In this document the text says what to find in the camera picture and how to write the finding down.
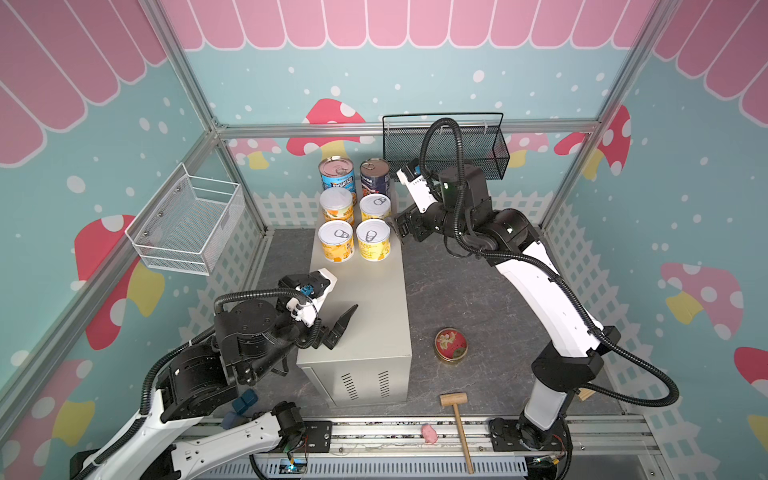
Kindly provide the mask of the white lid small can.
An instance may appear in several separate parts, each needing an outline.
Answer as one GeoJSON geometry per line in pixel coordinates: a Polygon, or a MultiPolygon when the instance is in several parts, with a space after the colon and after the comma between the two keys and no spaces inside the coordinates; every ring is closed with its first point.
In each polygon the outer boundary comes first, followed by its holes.
{"type": "Polygon", "coordinates": [[[388,196],[379,193],[372,193],[364,196],[359,202],[361,219],[363,221],[371,219],[384,220],[391,216],[391,200],[388,196]]]}

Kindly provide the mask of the grey metal cabinet counter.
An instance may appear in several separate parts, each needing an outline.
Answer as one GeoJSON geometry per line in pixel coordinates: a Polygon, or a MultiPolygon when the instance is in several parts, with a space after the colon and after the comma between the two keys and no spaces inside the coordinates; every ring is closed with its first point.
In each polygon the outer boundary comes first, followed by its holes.
{"type": "Polygon", "coordinates": [[[302,350],[297,366],[332,408],[404,402],[412,348],[400,242],[393,240],[380,262],[355,253],[334,263],[316,237],[310,268],[326,268],[337,278],[320,310],[325,326],[331,328],[353,305],[358,309],[332,350],[302,350]]]}

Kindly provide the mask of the dark chopped tomatoes can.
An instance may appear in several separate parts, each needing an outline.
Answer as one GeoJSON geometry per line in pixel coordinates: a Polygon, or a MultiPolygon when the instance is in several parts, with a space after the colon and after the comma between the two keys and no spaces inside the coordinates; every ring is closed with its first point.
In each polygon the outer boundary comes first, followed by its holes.
{"type": "Polygon", "coordinates": [[[360,165],[360,181],[364,196],[390,196],[390,167],[381,158],[371,158],[360,165]]]}

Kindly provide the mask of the yellow can silver lid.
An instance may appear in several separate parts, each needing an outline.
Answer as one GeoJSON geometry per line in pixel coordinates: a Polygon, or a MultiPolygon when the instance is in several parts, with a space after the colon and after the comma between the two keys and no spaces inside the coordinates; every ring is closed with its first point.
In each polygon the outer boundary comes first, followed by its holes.
{"type": "Polygon", "coordinates": [[[333,263],[343,263],[354,254],[354,230],[343,220],[323,223],[317,231],[323,257],[333,263]]]}

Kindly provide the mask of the green yellow white lid can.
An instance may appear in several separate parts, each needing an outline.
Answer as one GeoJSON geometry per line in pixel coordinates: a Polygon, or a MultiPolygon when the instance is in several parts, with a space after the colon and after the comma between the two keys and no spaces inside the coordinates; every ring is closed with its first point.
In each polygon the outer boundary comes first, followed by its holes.
{"type": "Polygon", "coordinates": [[[320,206],[325,221],[345,221],[354,224],[354,198],[342,187],[331,187],[320,195],[320,206]]]}

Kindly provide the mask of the blue chicken noodle soup can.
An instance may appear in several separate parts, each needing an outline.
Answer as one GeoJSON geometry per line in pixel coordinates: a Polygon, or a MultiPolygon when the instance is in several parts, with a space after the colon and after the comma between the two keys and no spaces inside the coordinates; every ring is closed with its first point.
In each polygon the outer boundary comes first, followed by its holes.
{"type": "Polygon", "coordinates": [[[318,171],[324,190],[330,188],[343,188],[348,190],[357,203],[357,189],[355,185],[355,169],[353,162],[342,156],[330,156],[321,160],[318,171]]]}

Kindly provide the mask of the red lid tin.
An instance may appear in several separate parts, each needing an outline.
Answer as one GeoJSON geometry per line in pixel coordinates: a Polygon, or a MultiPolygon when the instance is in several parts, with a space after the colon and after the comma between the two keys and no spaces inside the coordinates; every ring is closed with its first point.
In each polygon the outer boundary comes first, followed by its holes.
{"type": "Polygon", "coordinates": [[[468,353],[468,347],[466,337],[456,328],[443,328],[435,336],[435,354],[443,362],[451,364],[461,362],[468,353]]]}

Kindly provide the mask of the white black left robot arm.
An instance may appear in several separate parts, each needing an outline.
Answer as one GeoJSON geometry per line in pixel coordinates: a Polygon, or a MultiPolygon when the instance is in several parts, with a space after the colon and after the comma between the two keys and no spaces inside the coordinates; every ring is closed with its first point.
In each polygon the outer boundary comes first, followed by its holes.
{"type": "Polygon", "coordinates": [[[328,449],[331,424],[306,422],[283,401],[221,432],[185,440],[190,428],[228,402],[243,403],[243,387],[267,374],[286,375],[294,350],[333,349],[358,307],[332,326],[320,310],[336,286],[327,269],[283,277],[277,287],[225,294],[214,302],[214,323],[149,369],[137,413],[102,448],[75,454],[72,479],[194,479],[240,457],[258,478],[259,454],[303,464],[314,448],[328,449]]]}

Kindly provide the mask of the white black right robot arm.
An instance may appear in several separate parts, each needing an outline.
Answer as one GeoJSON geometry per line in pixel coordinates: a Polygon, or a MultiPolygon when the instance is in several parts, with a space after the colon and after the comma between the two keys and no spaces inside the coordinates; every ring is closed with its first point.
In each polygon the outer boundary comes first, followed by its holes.
{"type": "Polygon", "coordinates": [[[668,407],[678,401],[676,383],[622,348],[619,331],[601,325],[582,305],[555,269],[526,215],[511,208],[494,209],[484,172],[466,158],[463,129],[455,119],[433,122],[417,156],[397,176],[413,200],[396,217],[397,234],[417,242],[439,234],[445,241],[456,241],[457,257],[486,260],[522,295],[550,337],[532,363],[535,382],[512,435],[524,448],[545,447],[556,426],[566,424],[566,411],[582,388],[645,408],[668,407]],[[666,387],[666,395],[638,398],[593,384],[607,353],[650,373],[666,387]]]}

